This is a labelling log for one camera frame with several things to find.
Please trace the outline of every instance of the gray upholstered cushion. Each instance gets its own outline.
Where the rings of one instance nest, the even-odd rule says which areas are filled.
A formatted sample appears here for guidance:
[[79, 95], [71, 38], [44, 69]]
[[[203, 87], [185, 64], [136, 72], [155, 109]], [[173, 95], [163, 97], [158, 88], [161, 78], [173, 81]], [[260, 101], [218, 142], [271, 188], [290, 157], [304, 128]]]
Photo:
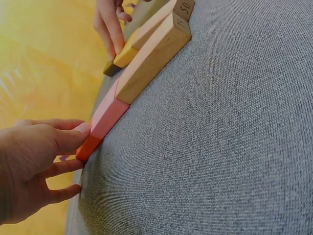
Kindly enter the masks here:
[[86, 164], [67, 234], [312, 233], [312, 19], [310, 0], [196, 0], [192, 41]]

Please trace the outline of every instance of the orange wooden block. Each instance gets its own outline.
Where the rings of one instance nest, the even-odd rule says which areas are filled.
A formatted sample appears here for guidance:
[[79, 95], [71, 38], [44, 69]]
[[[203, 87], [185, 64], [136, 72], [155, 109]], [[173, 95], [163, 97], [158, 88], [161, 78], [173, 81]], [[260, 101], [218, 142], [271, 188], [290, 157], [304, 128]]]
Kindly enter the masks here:
[[129, 108], [129, 104], [115, 98], [118, 80], [112, 85], [92, 117], [90, 134], [100, 140], [105, 137]]
[[101, 139], [89, 135], [83, 145], [76, 150], [76, 158], [82, 161], [86, 161], [100, 142]]

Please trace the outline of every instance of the finger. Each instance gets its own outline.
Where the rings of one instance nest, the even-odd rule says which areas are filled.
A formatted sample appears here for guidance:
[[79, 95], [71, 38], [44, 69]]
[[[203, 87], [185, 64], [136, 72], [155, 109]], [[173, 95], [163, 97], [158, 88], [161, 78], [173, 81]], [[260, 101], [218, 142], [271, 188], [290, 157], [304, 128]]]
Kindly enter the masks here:
[[59, 152], [58, 155], [75, 155], [76, 150], [71, 151], [71, 152]]
[[60, 153], [71, 153], [76, 151], [76, 149], [84, 143], [90, 133], [90, 130], [91, 125], [86, 122], [70, 131], [56, 130], [53, 135], [53, 140], [57, 155]]
[[99, 37], [104, 43], [104, 46], [106, 47], [108, 61], [113, 61], [116, 56], [114, 44], [111, 40], [109, 31], [101, 17], [100, 11], [98, 10], [96, 10], [94, 15], [93, 28], [97, 31]]
[[50, 178], [57, 175], [73, 172], [82, 169], [83, 167], [84, 163], [78, 159], [54, 163], [48, 170], [43, 172], [43, 176], [45, 178]]
[[114, 44], [115, 52], [119, 54], [125, 45], [125, 41], [121, 25], [116, 15], [114, 1], [99, 1], [98, 7]]
[[31, 126], [31, 125], [46, 124], [59, 130], [72, 130], [83, 122], [84, 122], [83, 120], [79, 120], [79, 119], [58, 119], [58, 118], [44, 119], [44, 120], [27, 119], [27, 120], [16, 122], [15, 126]]
[[132, 21], [132, 17], [124, 12], [124, 9], [122, 6], [119, 6], [116, 8], [116, 15], [122, 21], [125, 21], [125, 22], [131, 22]]
[[71, 185], [64, 189], [49, 190], [47, 204], [60, 203], [71, 199], [73, 196], [80, 193], [82, 187], [80, 185]]

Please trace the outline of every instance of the adult hand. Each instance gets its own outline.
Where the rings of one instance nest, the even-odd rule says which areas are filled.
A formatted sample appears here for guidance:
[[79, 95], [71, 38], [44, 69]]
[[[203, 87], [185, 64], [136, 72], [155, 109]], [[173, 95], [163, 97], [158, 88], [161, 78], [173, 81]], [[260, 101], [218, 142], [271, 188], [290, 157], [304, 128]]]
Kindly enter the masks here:
[[105, 44], [109, 61], [112, 61], [125, 45], [119, 19], [132, 21], [132, 17], [124, 12], [122, 3], [123, 0], [96, 0], [93, 27]]
[[0, 224], [18, 223], [80, 192], [79, 185], [50, 190], [45, 180], [83, 167], [77, 159], [53, 161], [74, 154], [89, 133], [90, 125], [75, 119], [25, 120], [0, 131]]

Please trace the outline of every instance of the yellow wooden block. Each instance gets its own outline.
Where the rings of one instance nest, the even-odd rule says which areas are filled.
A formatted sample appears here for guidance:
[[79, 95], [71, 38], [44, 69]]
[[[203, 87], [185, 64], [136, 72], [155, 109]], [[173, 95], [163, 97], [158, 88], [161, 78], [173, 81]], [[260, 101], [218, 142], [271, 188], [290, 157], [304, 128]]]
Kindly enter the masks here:
[[129, 40], [126, 42], [123, 50], [121, 51], [121, 53], [119, 53], [115, 57], [113, 63], [116, 66], [120, 68], [126, 67], [133, 60], [133, 58], [137, 55], [138, 50], [133, 48], [133, 42], [138, 31], [139, 31], [139, 28], [131, 35]]
[[113, 77], [115, 74], [117, 74], [122, 68], [119, 66], [116, 66], [112, 61], [108, 61], [104, 68], [104, 75]]
[[122, 73], [115, 97], [124, 103], [132, 104], [190, 39], [188, 22], [172, 12]]

